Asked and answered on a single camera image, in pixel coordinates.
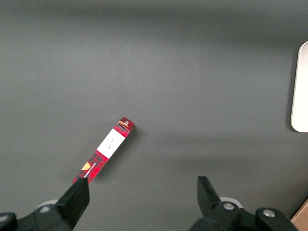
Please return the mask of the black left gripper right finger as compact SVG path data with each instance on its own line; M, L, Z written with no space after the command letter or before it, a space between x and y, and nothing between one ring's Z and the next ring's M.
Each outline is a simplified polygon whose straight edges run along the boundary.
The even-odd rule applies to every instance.
M254 214L236 203L222 201L206 176L197 178L197 201L202 218L191 231L296 231L296 226L280 210L261 207Z

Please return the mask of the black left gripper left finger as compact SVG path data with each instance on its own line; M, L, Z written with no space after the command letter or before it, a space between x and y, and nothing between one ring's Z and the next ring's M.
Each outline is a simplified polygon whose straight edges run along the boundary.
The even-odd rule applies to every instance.
M72 231L90 202L89 185L80 178L54 204L45 203L29 215L0 214L2 231Z

